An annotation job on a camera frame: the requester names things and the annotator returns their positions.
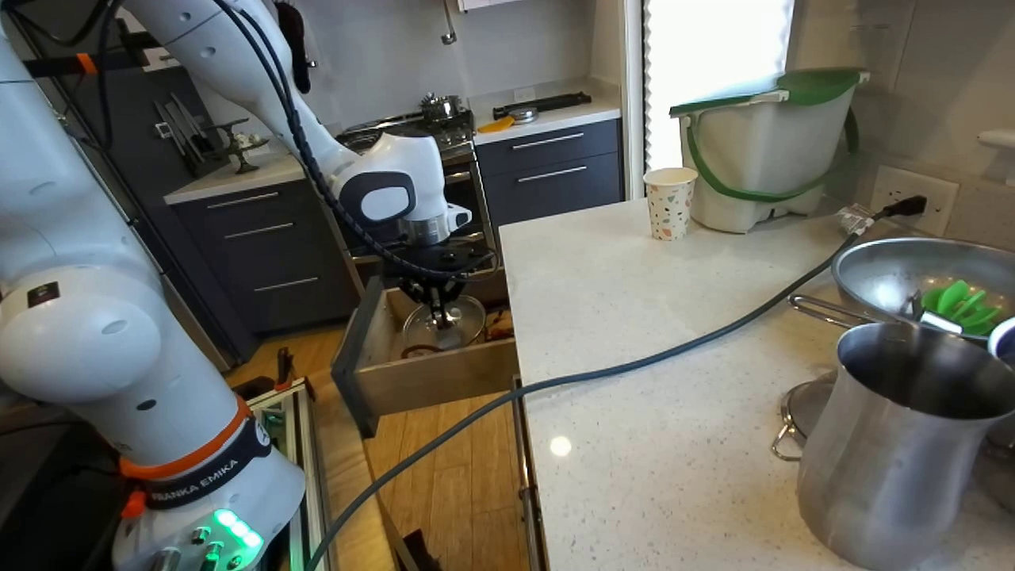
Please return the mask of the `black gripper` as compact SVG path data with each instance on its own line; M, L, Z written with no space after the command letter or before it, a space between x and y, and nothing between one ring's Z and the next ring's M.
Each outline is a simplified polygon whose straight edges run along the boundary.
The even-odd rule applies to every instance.
M473 270L476 258L465 244L443 242L443 244L398 244L387 272L400 280L404 294L416 309L427 309L424 289L420 282L440 285L443 309L463 297L465 272Z

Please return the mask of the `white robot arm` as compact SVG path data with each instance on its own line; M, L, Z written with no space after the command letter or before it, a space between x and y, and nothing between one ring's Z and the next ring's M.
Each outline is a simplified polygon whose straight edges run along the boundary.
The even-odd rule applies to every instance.
M204 86L268 125L352 224L440 244L473 214L443 198L438 144L347 150L306 106L263 0L123 0ZM251 571L306 497L287 460L172 315L149 254L25 65L0 50L0 379L88 421L130 481L114 571Z

